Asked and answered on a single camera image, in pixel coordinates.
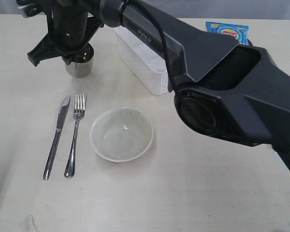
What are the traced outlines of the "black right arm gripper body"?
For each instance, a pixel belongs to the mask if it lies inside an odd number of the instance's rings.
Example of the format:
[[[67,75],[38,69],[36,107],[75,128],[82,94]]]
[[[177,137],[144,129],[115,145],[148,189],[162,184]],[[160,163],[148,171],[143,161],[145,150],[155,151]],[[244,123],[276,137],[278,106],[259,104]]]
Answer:
[[[83,48],[104,24],[89,17],[92,8],[84,0],[52,0],[51,37],[60,48]]]

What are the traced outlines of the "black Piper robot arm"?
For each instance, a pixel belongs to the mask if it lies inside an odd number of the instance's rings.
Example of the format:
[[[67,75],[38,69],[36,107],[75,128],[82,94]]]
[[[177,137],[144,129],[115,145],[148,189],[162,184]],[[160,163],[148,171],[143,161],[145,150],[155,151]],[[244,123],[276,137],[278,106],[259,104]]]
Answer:
[[[197,133],[269,144],[290,171],[290,76],[264,48],[199,30],[141,0],[19,0],[25,16],[46,15],[48,32],[28,53],[34,66],[70,64],[98,28],[125,27],[162,57],[181,120]]]

